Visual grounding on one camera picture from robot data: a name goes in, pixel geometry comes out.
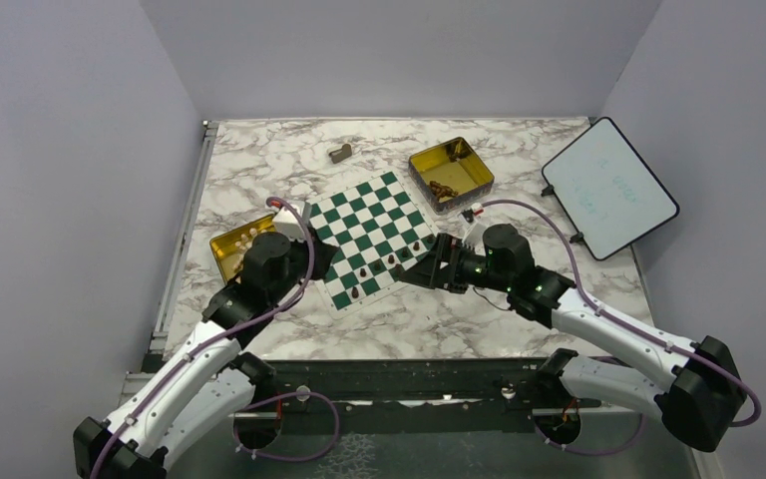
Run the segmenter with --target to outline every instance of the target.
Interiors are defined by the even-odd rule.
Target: gold tray
[[[212,257],[218,264],[218,271],[221,272],[221,279],[224,282],[230,281],[232,277],[242,271],[242,258],[250,247],[249,244],[253,241],[250,234],[251,229],[256,230],[258,235],[273,232],[274,225],[271,223],[273,218],[274,214],[262,217],[209,241]]]
[[[410,177],[438,213],[470,205],[492,189],[495,176],[464,138],[455,138],[409,158]],[[450,187],[454,197],[437,198],[430,182]]]

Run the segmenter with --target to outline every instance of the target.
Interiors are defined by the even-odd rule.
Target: robotic arm
[[[306,205],[301,213],[283,201],[275,205],[283,207],[274,219],[278,233],[256,238],[241,273],[210,300],[175,356],[128,403],[103,421],[86,418],[75,430],[79,476],[165,478],[221,418],[273,396],[268,384],[274,371],[241,352],[277,312],[300,300],[297,290],[289,304],[278,306],[300,282],[324,277],[337,251],[301,226],[307,223]],[[641,412],[698,450],[717,447],[745,401],[745,392],[716,370],[738,378],[725,344],[709,336],[696,343],[666,333],[583,296],[571,279],[537,266],[529,243],[510,225],[481,233],[486,254],[477,254],[473,241],[441,234],[416,265],[399,272],[399,280],[453,293],[464,293],[469,285],[505,292],[517,314],[583,338],[631,366],[560,349],[539,369],[545,387],[560,384],[571,397]],[[694,355],[674,353],[680,348]]]

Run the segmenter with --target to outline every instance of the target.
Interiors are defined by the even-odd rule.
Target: black wire
[[[494,309],[499,309],[501,311],[511,311],[513,309],[511,306],[510,307],[500,307],[500,306],[494,304],[490,299],[488,299],[487,297],[485,297],[482,294],[480,294],[478,289],[482,289],[482,288],[476,288],[476,287],[473,288],[474,294],[476,294],[477,296],[481,297],[482,299],[485,299],[486,302],[489,304],[489,306],[493,307]]]

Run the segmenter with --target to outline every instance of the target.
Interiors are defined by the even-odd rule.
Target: marble surface
[[[556,200],[540,196],[541,167],[587,127],[586,118],[222,122],[170,322],[167,355],[181,345],[222,286],[209,240],[268,213],[266,197],[314,200],[389,170],[408,179],[410,155],[461,136],[495,174],[486,199],[537,205],[570,235],[574,230]],[[354,156],[332,165],[326,152],[343,143],[353,146]],[[412,182],[404,186],[415,201],[424,201]],[[562,244],[535,215],[507,206],[488,208],[485,215],[490,223],[512,223],[526,235],[537,264],[571,276]],[[443,232],[461,233],[456,216],[436,217],[436,223]],[[576,245],[574,253],[588,291],[651,322],[629,249],[606,261],[593,260],[583,246]],[[502,294],[486,295],[506,305]],[[471,290],[455,295],[407,286],[341,319],[332,318],[321,296],[311,291],[248,350],[264,359],[409,359],[545,356],[558,347],[602,354],[581,339],[494,309]]]

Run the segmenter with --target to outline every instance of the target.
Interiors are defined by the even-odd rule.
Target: whiteboard
[[[601,118],[542,168],[596,259],[606,259],[679,214],[679,205],[610,118]]]

